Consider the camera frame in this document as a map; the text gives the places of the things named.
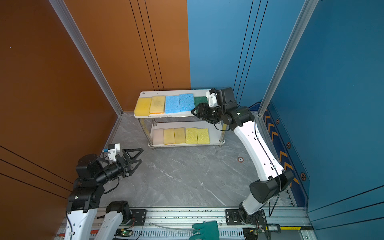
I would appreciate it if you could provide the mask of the yellow foam sponge front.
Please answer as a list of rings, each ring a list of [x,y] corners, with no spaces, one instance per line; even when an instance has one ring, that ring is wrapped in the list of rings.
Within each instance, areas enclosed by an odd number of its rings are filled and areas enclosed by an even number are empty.
[[[175,144],[175,129],[164,129],[164,144]]]

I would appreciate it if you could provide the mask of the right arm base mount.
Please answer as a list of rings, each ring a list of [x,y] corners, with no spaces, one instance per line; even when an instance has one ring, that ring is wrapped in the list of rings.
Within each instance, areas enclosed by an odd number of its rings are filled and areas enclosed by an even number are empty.
[[[244,209],[227,209],[226,221],[228,226],[256,225],[266,226],[268,224],[264,210],[249,215]]]

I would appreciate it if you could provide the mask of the pale pink foam sponge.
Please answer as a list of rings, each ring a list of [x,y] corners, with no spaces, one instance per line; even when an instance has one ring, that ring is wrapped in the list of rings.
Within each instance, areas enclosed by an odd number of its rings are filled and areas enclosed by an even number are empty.
[[[164,129],[155,129],[153,134],[153,145],[162,145],[164,143]]]

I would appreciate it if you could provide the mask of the small circuit board right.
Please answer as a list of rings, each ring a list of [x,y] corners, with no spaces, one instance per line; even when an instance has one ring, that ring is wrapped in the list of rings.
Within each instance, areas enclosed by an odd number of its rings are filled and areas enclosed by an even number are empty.
[[[261,228],[243,228],[243,236],[245,240],[258,240],[265,231]]]

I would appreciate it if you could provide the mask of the blue sponge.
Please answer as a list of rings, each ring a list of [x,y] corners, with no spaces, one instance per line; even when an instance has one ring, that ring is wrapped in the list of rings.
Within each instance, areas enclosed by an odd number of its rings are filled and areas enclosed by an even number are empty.
[[[179,95],[179,101],[180,101],[180,112],[190,112],[192,109],[195,108],[193,94]]]
[[[180,110],[180,98],[177,96],[166,96],[165,101],[165,114],[179,113]]]

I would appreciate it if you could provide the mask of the yellow foam sponge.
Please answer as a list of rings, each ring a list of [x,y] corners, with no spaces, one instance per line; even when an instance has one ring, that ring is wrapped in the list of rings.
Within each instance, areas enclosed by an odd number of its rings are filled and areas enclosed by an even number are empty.
[[[154,96],[152,97],[150,114],[163,114],[165,112],[165,96]]]
[[[164,129],[164,144],[175,144],[175,129]]]
[[[175,144],[185,144],[186,143],[186,130],[185,128],[174,129],[175,134]]]

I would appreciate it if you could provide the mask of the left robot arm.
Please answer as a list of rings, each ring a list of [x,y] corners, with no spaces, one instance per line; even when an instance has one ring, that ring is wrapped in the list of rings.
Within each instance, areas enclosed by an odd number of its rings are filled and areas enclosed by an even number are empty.
[[[122,154],[115,155],[115,162],[103,167],[106,159],[96,154],[88,154],[79,159],[73,190],[68,197],[66,207],[66,240],[88,240],[94,219],[98,212],[102,196],[109,194],[104,185],[120,178],[132,176],[142,160],[139,156],[142,148],[123,149]],[[127,201],[114,201],[106,208],[104,220],[98,230],[97,240],[113,240],[115,237],[127,236],[121,226],[134,227],[145,225],[146,210],[131,210]]]

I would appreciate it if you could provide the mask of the small circuit board left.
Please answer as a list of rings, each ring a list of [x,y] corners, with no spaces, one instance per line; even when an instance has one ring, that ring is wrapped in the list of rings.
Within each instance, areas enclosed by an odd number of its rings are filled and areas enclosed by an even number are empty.
[[[114,234],[114,239],[130,238],[133,236],[133,231],[130,229],[117,229]]]

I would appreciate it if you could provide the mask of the green scouring sponge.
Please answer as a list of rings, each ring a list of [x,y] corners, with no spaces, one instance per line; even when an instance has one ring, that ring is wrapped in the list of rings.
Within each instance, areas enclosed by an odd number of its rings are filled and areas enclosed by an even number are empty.
[[[203,97],[194,97],[194,104],[197,107],[201,103],[208,103],[208,99],[206,96]]]

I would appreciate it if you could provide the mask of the yellow-green sponge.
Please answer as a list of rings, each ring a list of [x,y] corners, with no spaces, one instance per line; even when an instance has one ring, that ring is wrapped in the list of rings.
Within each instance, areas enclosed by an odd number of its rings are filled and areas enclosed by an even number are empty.
[[[210,144],[209,129],[197,129],[198,144],[208,145]]]
[[[186,129],[186,144],[187,145],[198,144],[197,128],[187,128]]]

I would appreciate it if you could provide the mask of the thick yellow sponge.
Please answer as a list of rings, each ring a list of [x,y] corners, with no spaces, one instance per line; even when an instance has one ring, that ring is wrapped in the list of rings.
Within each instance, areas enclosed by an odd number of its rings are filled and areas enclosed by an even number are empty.
[[[152,98],[138,98],[134,114],[136,117],[147,117],[150,115]]]

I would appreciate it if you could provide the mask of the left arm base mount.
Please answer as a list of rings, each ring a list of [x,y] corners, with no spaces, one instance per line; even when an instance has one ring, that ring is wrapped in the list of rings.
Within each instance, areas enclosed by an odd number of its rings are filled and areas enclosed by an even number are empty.
[[[131,218],[127,222],[127,226],[135,227],[135,226],[144,226],[147,216],[146,209],[131,209]]]

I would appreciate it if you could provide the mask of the small circuit board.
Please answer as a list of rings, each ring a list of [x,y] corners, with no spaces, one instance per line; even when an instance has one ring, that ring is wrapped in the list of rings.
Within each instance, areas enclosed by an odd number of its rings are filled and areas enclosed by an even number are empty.
[[[258,240],[265,231],[261,228],[243,228],[243,236],[245,240]]]
[[[117,229],[114,234],[114,239],[130,238],[133,236],[133,231],[130,229]]]

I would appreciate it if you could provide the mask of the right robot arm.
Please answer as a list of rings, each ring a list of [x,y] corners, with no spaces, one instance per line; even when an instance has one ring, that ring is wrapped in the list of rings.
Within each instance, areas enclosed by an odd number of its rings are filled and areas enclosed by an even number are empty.
[[[211,89],[206,97],[207,102],[192,109],[192,115],[213,125],[227,125],[255,165],[259,179],[250,184],[250,195],[239,205],[240,220],[251,224],[270,199],[280,197],[294,180],[294,174],[285,170],[274,157],[258,129],[255,116],[249,108],[238,105],[232,88]]]

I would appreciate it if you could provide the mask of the white two-tier shelf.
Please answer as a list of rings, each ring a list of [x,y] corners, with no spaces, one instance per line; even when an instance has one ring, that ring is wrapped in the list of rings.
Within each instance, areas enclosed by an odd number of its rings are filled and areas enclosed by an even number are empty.
[[[148,140],[148,147],[152,149],[167,148],[167,147],[187,147],[188,144],[154,144],[153,131],[157,129],[179,129],[179,128],[197,128],[208,129],[211,146],[222,146],[225,144],[225,135],[228,127],[223,123],[210,124],[206,121],[200,120],[188,112],[172,113],[172,114],[150,114],[149,116],[134,117],[139,121],[140,126]]]

